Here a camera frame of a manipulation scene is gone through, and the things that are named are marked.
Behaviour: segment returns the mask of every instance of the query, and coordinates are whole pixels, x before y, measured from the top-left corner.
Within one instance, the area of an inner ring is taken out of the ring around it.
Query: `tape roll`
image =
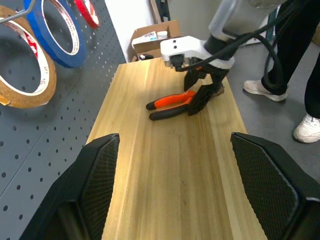
[[[86,58],[86,43],[80,26],[68,6],[66,0],[48,0],[64,19],[72,39],[72,51],[67,52],[56,41],[48,28],[44,14],[44,0],[37,0],[28,19],[37,40],[49,56],[58,64],[66,68],[77,68],[83,65]],[[24,7],[27,9],[31,0],[24,0]]]
[[[99,18],[90,0],[74,0],[74,3],[90,27],[93,29],[100,27]]]
[[[16,12],[0,5],[0,20],[15,15]],[[56,90],[56,68],[52,59],[43,51],[26,19],[19,17],[3,25],[19,34],[32,49],[40,67],[40,84],[33,93],[20,91],[11,86],[0,75],[0,103],[16,108],[33,108],[49,102]]]

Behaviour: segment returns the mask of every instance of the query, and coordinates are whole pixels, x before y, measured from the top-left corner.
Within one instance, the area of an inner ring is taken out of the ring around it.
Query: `gray pegboard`
[[[0,240],[19,239],[52,183],[75,161],[118,65],[125,62],[105,1],[92,2],[102,23],[98,29],[92,29],[68,1],[86,41],[84,65],[74,69],[55,65],[57,86],[47,105],[33,109],[0,105]],[[0,5],[21,10],[23,0],[1,0]],[[57,41],[66,50],[71,48],[67,26],[56,9],[45,3],[44,11]],[[3,25],[0,58],[0,75],[10,84],[29,93],[37,88],[36,59]]]

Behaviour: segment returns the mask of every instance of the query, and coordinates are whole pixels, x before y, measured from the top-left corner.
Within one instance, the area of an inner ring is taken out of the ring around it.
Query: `wooden table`
[[[116,72],[88,140],[120,134],[103,240],[266,239],[230,143],[246,129],[227,79],[201,113],[149,120],[145,105],[182,93],[184,75],[160,58]]]

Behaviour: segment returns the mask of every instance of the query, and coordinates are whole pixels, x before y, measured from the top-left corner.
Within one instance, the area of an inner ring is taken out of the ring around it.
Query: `gray floor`
[[[293,138],[294,129],[306,115],[306,84],[319,51],[315,44],[309,46],[291,78],[288,98],[280,103],[243,90],[244,81],[262,77],[267,51],[261,44],[239,49],[227,77],[248,133],[280,144],[306,173],[320,183],[320,141],[303,144]]]

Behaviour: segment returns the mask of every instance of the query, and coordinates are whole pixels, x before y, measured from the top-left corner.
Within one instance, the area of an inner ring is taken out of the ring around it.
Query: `white sneaker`
[[[257,94],[257,95],[263,95],[267,97],[268,99],[275,101],[275,102],[281,102],[287,98],[287,93],[284,93],[282,95],[274,95],[271,92],[269,92],[265,87],[262,85],[261,81],[245,81],[243,84],[243,89],[246,90],[250,94]]]
[[[293,136],[298,141],[306,144],[320,140],[320,119],[307,114],[294,130]]]

